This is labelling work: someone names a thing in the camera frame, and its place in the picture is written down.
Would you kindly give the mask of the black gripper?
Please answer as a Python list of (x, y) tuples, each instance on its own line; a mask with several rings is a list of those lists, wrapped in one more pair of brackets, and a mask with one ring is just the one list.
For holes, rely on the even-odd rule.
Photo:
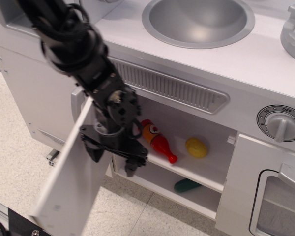
[(105, 131), (100, 123), (80, 127), (88, 155), (95, 163), (100, 161), (104, 151), (121, 156), (126, 159), (127, 177), (133, 177), (137, 168), (146, 164), (148, 150), (137, 139), (130, 138), (124, 128), (115, 133)]

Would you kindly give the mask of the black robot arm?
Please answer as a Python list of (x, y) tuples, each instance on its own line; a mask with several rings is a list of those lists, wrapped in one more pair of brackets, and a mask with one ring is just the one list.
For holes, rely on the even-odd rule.
[(144, 166), (148, 151), (133, 134), (141, 114), (136, 92), (124, 83), (108, 59), (108, 48), (78, 4), (61, 0), (17, 2), (41, 40), (47, 61), (61, 74), (73, 77), (93, 99), (95, 123), (80, 127), (81, 139), (93, 161), (103, 152), (122, 156), (125, 171), (132, 177)]

